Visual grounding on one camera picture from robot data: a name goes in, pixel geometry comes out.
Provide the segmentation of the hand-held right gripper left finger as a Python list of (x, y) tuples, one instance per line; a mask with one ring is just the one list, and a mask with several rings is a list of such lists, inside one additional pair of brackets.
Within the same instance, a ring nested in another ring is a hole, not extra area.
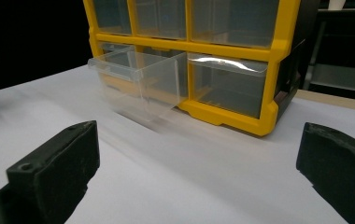
[(64, 224), (100, 167), (97, 123), (65, 128), (7, 168), (2, 202), (10, 224)]

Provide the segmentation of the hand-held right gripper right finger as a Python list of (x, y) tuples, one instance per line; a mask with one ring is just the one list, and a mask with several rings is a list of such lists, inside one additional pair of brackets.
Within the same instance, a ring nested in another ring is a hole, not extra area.
[(355, 224), (355, 138), (306, 123), (296, 169), (348, 224)]

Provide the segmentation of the clear plastic drawer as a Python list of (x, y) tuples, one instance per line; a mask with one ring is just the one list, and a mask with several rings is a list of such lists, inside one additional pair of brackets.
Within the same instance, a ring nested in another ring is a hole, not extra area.
[(189, 53), (194, 100), (260, 117), (267, 63)]
[(194, 42), (268, 49), (279, 0), (192, 0)]
[(93, 0), (99, 30), (108, 34), (130, 35), (127, 0)]
[(185, 0), (135, 0), (135, 13), (139, 35), (186, 38)]
[(164, 57), (120, 50), (94, 57), (88, 66), (98, 73), (112, 109), (129, 118), (157, 119), (188, 96), (184, 52)]

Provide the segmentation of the yellow drawer organizer cabinet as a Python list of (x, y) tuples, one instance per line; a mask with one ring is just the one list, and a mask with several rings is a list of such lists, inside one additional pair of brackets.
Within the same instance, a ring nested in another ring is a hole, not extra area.
[[(294, 66), (298, 50), (302, 47), (308, 28), (315, 18), (319, 0), (279, 0), (274, 37), (268, 49), (192, 41), (192, 0), (185, 0), (185, 39), (139, 35), (136, 31), (135, 0), (127, 0), (132, 31), (130, 35), (101, 32), (97, 24), (93, 0), (83, 0), (83, 4), (90, 26), (92, 58), (128, 49), (164, 57), (174, 52), (184, 52), (187, 54), (188, 96), (174, 108), (214, 125), (224, 125), (264, 136), (274, 130), (277, 121), (295, 94), (298, 75)], [(260, 117), (255, 119), (194, 100), (192, 67), (188, 63), (189, 53), (267, 63)]]

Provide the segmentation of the metal stand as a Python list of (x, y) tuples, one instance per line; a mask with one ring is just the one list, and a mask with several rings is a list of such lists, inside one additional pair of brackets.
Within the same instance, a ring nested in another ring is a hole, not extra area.
[(355, 91), (355, 8), (321, 9), (313, 38), (305, 86)]

